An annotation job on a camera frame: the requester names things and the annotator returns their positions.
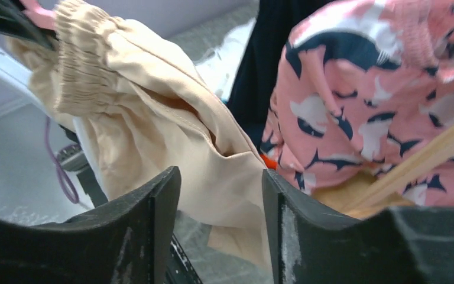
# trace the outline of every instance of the gray floor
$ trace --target gray floor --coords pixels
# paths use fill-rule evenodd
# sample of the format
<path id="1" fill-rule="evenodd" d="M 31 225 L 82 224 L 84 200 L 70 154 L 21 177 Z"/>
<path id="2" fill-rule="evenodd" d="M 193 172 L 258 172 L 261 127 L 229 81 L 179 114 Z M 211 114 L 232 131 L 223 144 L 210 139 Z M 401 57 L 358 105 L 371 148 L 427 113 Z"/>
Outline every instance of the gray floor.
<path id="1" fill-rule="evenodd" d="M 170 40 L 197 60 L 208 48 L 221 44 L 231 28 L 254 17 L 257 8 L 254 2 Z M 82 191 L 83 205 L 70 204 L 63 196 L 44 149 L 44 119 L 31 105 L 0 118 L 0 218 L 35 225 L 62 222 L 92 208 Z M 51 140 L 54 150 L 69 143 L 58 127 L 53 128 Z M 205 284 L 272 283 L 268 272 L 206 247 L 209 229 L 184 215 L 177 217 L 177 238 Z"/>

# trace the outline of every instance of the wooden handle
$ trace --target wooden handle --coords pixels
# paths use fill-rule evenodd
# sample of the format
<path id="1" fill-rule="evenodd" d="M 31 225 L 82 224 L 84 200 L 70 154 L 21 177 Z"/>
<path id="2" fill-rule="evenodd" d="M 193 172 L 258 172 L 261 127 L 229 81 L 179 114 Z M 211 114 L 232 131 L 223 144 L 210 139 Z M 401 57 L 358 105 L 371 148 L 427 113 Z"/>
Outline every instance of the wooden handle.
<path id="1" fill-rule="evenodd" d="M 448 161 L 453 156 L 454 125 L 438 135 L 413 156 L 399 164 L 383 178 L 373 183 L 360 194 L 352 196 L 343 212 L 377 204 L 398 189 L 404 188 L 406 184 L 417 177 Z"/>

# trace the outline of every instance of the pink fabric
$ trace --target pink fabric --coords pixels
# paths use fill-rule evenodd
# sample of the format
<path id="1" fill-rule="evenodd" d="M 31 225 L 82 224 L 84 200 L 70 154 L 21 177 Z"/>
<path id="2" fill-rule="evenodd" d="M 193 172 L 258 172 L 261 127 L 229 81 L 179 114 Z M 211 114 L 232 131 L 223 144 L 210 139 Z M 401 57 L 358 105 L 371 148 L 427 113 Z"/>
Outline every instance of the pink fabric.
<path id="1" fill-rule="evenodd" d="M 454 124 L 454 2 L 351 0 L 296 26 L 261 150 L 296 188 L 382 176 Z M 454 158 L 399 189 L 454 205 Z"/>

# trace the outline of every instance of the beige garment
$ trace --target beige garment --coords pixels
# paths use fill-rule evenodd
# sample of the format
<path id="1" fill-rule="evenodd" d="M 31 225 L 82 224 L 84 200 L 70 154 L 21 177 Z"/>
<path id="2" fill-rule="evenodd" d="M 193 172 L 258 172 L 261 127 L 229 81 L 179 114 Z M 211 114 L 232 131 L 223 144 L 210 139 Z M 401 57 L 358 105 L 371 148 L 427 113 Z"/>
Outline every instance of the beige garment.
<path id="1" fill-rule="evenodd" d="M 75 132 L 72 115 L 54 110 L 58 81 L 58 54 L 29 41 L 7 37 L 9 50 L 17 59 L 32 71 L 29 80 L 30 91 L 43 103 L 48 114 L 58 123 Z"/>
<path id="2" fill-rule="evenodd" d="M 83 147 L 109 200 L 178 166 L 179 210 L 214 225 L 209 244 L 270 268 L 265 164 L 185 53 L 142 23 L 80 0 L 58 4 L 56 32 L 54 58 L 39 46 L 9 44 L 34 71 L 30 89 L 56 97 L 57 112 L 80 117 L 89 137 Z"/>

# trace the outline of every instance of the purple cable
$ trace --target purple cable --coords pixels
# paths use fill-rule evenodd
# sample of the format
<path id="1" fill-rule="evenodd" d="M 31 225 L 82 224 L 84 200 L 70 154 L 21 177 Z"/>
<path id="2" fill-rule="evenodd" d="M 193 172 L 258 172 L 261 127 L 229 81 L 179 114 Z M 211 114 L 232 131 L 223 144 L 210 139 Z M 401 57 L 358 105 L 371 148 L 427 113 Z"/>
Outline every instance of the purple cable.
<path id="1" fill-rule="evenodd" d="M 55 164 L 58 183 L 60 184 L 60 187 L 61 187 L 63 193 L 70 200 L 70 202 L 72 202 L 74 204 L 78 204 L 79 195 L 77 194 L 76 187 L 72 183 L 72 180 L 70 180 L 67 173 L 61 168 L 60 162 L 58 162 L 55 154 L 53 153 L 53 150 L 51 149 L 50 129 L 51 129 L 51 118 L 46 117 L 46 131 L 44 133 L 44 144 L 46 144 L 46 150 L 48 152 L 48 155 L 50 156 L 51 160 Z"/>

